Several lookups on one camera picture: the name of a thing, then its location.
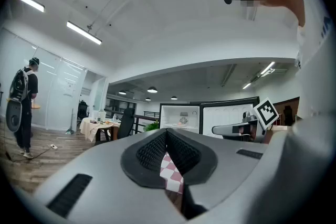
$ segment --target checkered fabric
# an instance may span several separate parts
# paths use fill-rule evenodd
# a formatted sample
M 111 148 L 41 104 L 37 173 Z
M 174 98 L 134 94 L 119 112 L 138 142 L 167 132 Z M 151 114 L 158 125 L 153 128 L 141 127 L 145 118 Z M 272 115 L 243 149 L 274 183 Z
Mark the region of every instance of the checkered fabric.
M 177 170 L 169 154 L 166 153 L 161 163 L 160 176 L 166 179 L 166 189 L 176 193 L 183 192 L 183 177 Z

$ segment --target white tablecloth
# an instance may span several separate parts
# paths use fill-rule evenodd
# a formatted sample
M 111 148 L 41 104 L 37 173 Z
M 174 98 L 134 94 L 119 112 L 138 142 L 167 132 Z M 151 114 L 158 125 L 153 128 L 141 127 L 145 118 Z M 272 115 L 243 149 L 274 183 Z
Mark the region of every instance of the white tablecloth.
M 116 127 L 120 126 L 119 122 L 112 122 L 111 124 L 100 124 L 100 123 L 94 124 L 94 123 L 91 123 L 90 120 L 93 120 L 93 118 L 84 118 L 82 122 L 80 123 L 79 128 L 80 128 L 80 132 L 85 135 L 85 139 L 89 139 L 91 142 L 93 141 L 98 129 L 109 128 L 113 126 L 116 126 Z

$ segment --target white sneaker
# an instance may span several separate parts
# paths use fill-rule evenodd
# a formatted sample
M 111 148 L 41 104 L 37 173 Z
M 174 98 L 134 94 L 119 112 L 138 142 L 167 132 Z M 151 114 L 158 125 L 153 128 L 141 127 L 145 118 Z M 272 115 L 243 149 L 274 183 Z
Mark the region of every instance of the white sneaker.
M 25 152 L 25 154 L 23 154 L 23 156 L 27 159 L 32 159 L 33 155 L 30 152 Z

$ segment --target black pants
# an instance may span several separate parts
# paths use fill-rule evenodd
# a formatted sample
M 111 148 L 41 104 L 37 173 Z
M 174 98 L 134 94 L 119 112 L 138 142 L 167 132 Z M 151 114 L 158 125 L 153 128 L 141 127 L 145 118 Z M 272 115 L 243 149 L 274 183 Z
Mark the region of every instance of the black pants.
M 30 108 L 22 107 L 21 124 L 17 132 L 14 133 L 17 145 L 25 148 L 29 152 L 30 148 L 30 133 L 32 131 L 32 117 Z

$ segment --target wooden floor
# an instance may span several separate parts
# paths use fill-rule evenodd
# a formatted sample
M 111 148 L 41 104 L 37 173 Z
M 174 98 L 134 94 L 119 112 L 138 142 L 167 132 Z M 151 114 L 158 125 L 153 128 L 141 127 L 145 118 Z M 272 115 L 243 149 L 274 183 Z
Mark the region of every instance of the wooden floor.
M 68 135 L 64 132 L 33 127 L 34 136 L 30 142 L 30 151 L 33 156 L 49 149 L 48 145 L 50 144 L 56 145 L 58 149 L 49 149 L 38 158 L 28 160 L 20 154 L 15 137 L 8 130 L 4 119 L 2 118 L 0 121 L 0 165 L 11 184 L 29 193 L 33 193 L 38 185 L 49 176 L 94 145 L 93 142 L 85 140 L 85 136 L 80 132 Z M 5 155 L 6 150 L 14 162 L 8 160 Z M 166 194 L 180 210 L 182 195 L 169 190 L 166 190 Z

